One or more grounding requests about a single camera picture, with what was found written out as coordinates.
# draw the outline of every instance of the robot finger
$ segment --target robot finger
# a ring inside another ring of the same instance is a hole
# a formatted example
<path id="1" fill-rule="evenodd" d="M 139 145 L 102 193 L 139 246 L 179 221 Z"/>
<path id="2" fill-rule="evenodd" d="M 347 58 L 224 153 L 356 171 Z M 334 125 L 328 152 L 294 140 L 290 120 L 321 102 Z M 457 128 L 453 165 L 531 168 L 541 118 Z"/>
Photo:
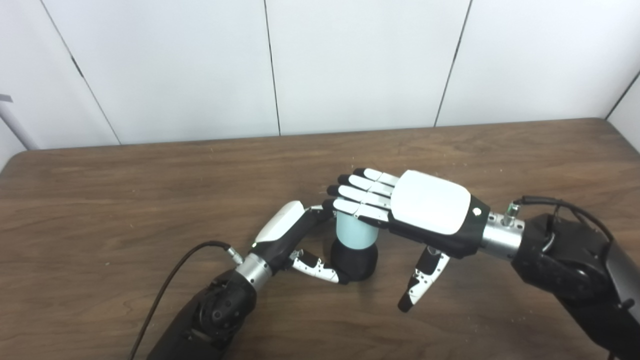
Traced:
<path id="1" fill-rule="evenodd" d="M 366 179 L 359 175 L 340 175 L 338 183 L 341 185 L 349 185 L 370 193 L 377 193 L 386 197 L 391 197 L 394 187 L 379 183 L 374 180 Z"/>
<path id="2" fill-rule="evenodd" d="M 349 282 L 346 275 L 323 263 L 319 257 L 304 250 L 296 252 L 292 267 L 309 276 L 335 284 L 347 284 Z"/>
<path id="3" fill-rule="evenodd" d="M 449 262 L 449 257 L 432 247 L 424 249 L 415 271 L 409 279 L 406 293 L 398 302 L 398 309 L 406 313 L 422 296 L 429 290 L 431 285 L 438 279 L 445 266 Z"/>
<path id="4" fill-rule="evenodd" d="M 351 215 L 366 224 L 386 229 L 389 223 L 389 212 L 359 202 L 346 199 L 329 199 L 323 203 L 325 210 L 340 211 Z"/>
<path id="5" fill-rule="evenodd" d="M 386 172 L 380 172 L 373 170 L 372 168 L 357 168 L 353 171 L 354 175 L 364 177 L 369 180 L 376 181 L 378 183 L 395 186 L 400 178 L 387 174 Z"/>
<path id="6" fill-rule="evenodd" d="M 391 198 L 352 188 L 347 185 L 331 185 L 326 189 L 326 192 L 331 196 L 343 197 L 361 204 L 377 206 L 387 210 L 391 208 Z"/>

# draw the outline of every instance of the black base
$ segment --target black base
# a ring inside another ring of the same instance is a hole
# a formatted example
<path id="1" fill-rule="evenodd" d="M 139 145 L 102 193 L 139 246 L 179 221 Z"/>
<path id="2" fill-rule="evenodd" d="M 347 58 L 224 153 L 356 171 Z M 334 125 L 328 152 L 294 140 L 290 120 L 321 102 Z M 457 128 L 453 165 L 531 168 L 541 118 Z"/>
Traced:
<path id="1" fill-rule="evenodd" d="M 347 275 L 349 281 L 368 279 L 378 263 L 378 247 L 374 243 L 366 249 L 355 250 L 335 239 L 331 245 L 331 266 Z"/>

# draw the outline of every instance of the robotic arm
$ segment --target robotic arm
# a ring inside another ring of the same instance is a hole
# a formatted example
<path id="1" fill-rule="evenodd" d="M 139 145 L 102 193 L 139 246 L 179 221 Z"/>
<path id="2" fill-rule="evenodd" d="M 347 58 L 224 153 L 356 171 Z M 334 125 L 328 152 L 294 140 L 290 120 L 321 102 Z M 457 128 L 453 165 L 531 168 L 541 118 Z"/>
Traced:
<path id="1" fill-rule="evenodd" d="M 391 233 L 425 243 L 398 307 L 407 312 L 444 269 L 449 256 L 478 250 L 511 262 L 527 284 L 548 291 L 587 335 L 621 360 L 640 359 L 640 272 L 606 227 L 567 202 L 515 200 L 504 215 L 464 187 L 414 170 L 401 177 L 357 169 L 327 192 L 323 206 Z M 553 214 L 517 219 L 526 205 L 552 205 Z M 568 208 L 578 221 L 557 215 Z M 600 228 L 594 230 L 588 219 Z"/>
<path id="2" fill-rule="evenodd" d="M 180 310 L 147 359 L 221 359 L 244 318 L 255 308 L 258 291 L 281 270 L 293 267 L 313 277 L 345 284 L 346 277 L 340 272 L 318 257 L 296 250 L 311 228 L 334 216 L 322 206 L 305 209 L 300 201 L 292 201 L 263 227 L 244 259 L 227 245 L 225 250 L 237 267 L 217 276 Z"/>

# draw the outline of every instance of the wood grain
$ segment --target wood grain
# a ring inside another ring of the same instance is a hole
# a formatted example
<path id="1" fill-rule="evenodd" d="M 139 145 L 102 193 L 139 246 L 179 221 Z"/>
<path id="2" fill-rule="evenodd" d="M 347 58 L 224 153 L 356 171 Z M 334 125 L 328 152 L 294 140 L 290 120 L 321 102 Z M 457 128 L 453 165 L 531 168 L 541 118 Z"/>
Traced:
<path id="1" fill-rule="evenodd" d="M 0 358 L 124 359 L 188 249 L 216 239 L 245 253 L 283 204 L 320 203 L 353 167 L 438 175 L 497 211 L 525 193 L 562 197 L 640 263 L 640 156 L 597 119 L 23 152 L 0 174 Z M 321 254 L 332 240 L 329 224 L 303 246 Z M 552 296 L 484 254 L 452 261 L 401 313 L 421 246 L 386 233 L 378 244 L 368 281 L 270 280 L 227 358 L 605 358 Z M 231 266 L 219 250 L 187 263 L 139 357 Z"/>

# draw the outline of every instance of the cable connector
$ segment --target cable connector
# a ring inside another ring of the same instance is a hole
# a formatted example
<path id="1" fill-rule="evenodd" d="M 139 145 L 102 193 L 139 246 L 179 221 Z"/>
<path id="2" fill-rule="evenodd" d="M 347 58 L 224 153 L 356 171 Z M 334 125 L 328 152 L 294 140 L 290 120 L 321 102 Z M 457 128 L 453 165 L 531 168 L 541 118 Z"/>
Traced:
<path id="1" fill-rule="evenodd" d="M 516 217 L 520 212 L 520 205 L 512 202 L 509 204 L 509 208 L 504 213 L 504 217 L 502 218 L 502 225 L 506 227 L 512 227 L 516 222 Z"/>
<path id="2" fill-rule="evenodd" d="M 244 258 L 242 257 L 242 255 L 238 254 L 238 251 L 236 251 L 234 248 L 229 247 L 229 249 L 227 249 L 227 254 L 231 256 L 231 260 L 233 260 L 236 264 L 242 265 L 242 263 L 244 263 Z"/>

